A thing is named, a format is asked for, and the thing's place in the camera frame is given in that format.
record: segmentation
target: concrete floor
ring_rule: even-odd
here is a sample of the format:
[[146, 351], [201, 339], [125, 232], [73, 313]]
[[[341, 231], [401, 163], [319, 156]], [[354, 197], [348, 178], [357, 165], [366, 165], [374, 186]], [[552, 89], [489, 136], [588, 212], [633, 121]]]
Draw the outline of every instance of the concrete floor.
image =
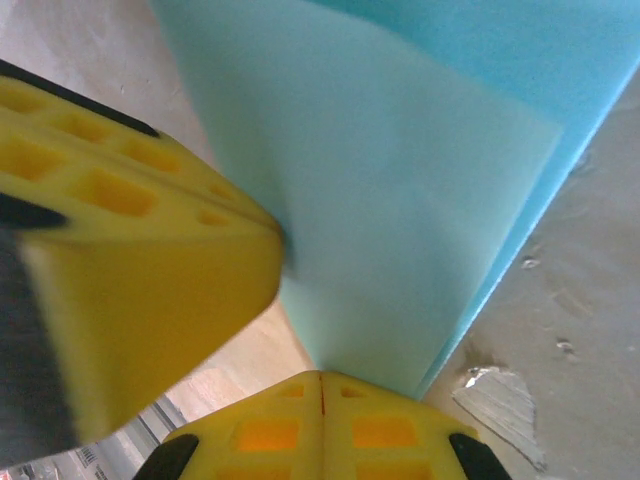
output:
[[[141, 0], [4, 0], [0, 58], [166, 131], [213, 165]], [[451, 399], [467, 370], [517, 372], [546, 471], [479, 425], [514, 478], [640, 478], [639, 133], [640, 76], [426, 398], [477, 424]], [[169, 397], [195, 418], [309, 366], [276, 305]]]

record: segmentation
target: light blue foam board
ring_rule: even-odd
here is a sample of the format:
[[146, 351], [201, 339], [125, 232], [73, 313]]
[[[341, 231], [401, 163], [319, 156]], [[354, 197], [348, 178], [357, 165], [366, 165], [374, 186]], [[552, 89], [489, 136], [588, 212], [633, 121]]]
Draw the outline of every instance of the light blue foam board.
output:
[[565, 125], [485, 281], [425, 374], [423, 394], [637, 69], [640, 1], [313, 1], [381, 25]]
[[[589, 116], [577, 121], [573, 101], [510, 76], [517, 62], [544, 66], [527, 60], [525, 15], [510, 4], [489, 2], [491, 16], [466, 2], [397, 1], [429, 6], [422, 42], [366, 11], [302, 0], [151, 3], [223, 171], [288, 235], [282, 296], [312, 358], [413, 396], [455, 348], [637, 56], [626, 43], [610, 56], [608, 74], [594, 74], [597, 99], [576, 86]], [[635, 31], [610, 31], [618, 13], [599, 18], [598, 35], [637, 47]], [[503, 23], [510, 42], [496, 33]], [[505, 42], [508, 52], [496, 53]], [[557, 68], [529, 73], [558, 81], [547, 71]], [[565, 87], [578, 77], [565, 75]]]

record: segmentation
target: square hole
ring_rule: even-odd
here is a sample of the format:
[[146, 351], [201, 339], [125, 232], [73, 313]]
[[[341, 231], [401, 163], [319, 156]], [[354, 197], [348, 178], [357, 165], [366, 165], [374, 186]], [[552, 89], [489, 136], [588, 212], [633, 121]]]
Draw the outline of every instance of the square hole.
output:
[[110, 130], [88, 115], [72, 113], [50, 123], [53, 128], [91, 143], [100, 143], [109, 135]]
[[198, 222], [209, 227], [223, 227], [229, 224], [229, 220], [209, 210], [200, 210]]
[[264, 452], [296, 448], [300, 427], [294, 419], [255, 419], [240, 424], [235, 432], [235, 449]]
[[161, 172], [176, 173], [180, 170], [180, 161], [175, 155], [168, 152], [165, 147], [153, 145], [149, 141], [132, 139], [120, 150], [120, 153]]
[[290, 387], [287, 387], [280, 392], [280, 396], [288, 398], [302, 398], [304, 397], [304, 386], [292, 385]]
[[0, 87], [0, 105], [17, 113], [31, 113], [44, 107], [44, 102], [30, 92], [3, 85]]
[[229, 187], [220, 185], [218, 183], [212, 183], [209, 185], [209, 191], [216, 197], [224, 198], [225, 200], [233, 200], [233, 193]]
[[121, 215], [143, 217], [157, 203], [156, 195], [104, 170], [94, 170], [76, 183], [69, 195]]
[[227, 468], [218, 472], [216, 480], [289, 480], [289, 467]]
[[62, 154], [13, 137], [0, 145], [0, 171], [35, 182], [64, 165]]
[[359, 392], [355, 388], [351, 388], [351, 387], [342, 387], [340, 389], [340, 395], [343, 398], [363, 398], [363, 397], [366, 397], [366, 395], [364, 393]]
[[360, 417], [352, 424], [356, 448], [413, 447], [418, 444], [411, 422], [402, 417]]
[[356, 467], [357, 480], [433, 480], [426, 463], [364, 463]]

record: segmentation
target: black rubber edge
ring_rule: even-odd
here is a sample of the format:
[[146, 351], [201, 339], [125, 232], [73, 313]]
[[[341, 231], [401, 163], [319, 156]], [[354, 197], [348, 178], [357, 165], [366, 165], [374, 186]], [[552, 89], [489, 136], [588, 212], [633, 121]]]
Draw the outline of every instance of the black rubber edge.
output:
[[469, 480], [512, 480], [500, 460], [484, 443], [464, 433], [450, 435], [449, 443]]
[[178, 480], [198, 447], [198, 437], [186, 433], [157, 447], [133, 480]]
[[0, 224], [11, 230], [59, 228], [67, 224], [67, 217], [0, 192]]
[[113, 108], [107, 107], [95, 100], [91, 100], [79, 93], [61, 87], [56, 83], [28, 72], [27, 70], [17, 67], [9, 62], [5, 62], [4, 60], [0, 60], [0, 76], [28, 83], [40, 90], [44, 90], [45, 92], [62, 98], [63, 100], [74, 103], [79, 107], [92, 111], [93, 113], [102, 115], [103, 117], [113, 120], [114, 122], [118, 122], [125, 127], [133, 128], [134, 130], [144, 133], [145, 135], [149, 135], [150, 137], [157, 138], [160, 136], [157, 130], [140, 120], [114, 110]]

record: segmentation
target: yellow plastic block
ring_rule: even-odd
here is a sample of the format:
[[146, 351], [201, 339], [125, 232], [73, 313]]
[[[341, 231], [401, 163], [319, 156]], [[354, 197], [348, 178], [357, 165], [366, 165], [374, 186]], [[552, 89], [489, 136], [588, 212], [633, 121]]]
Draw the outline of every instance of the yellow plastic block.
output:
[[198, 447], [181, 480], [320, 480], [322, 389], [306, 372], [176, 430]]
[[199, 444], [180, 480], [467, 480], [471, 427], [337, 373], [305, 372], [173, 432]]
[[327, 479], [466, 480], [449, 435], [473, 428], [422, 403], [338, 373], [322, 374]]
[[18, 233], [83, 442], [274, 299], [276, 222], [175, 141], [0, 78], [0, 191], [63, 214]]

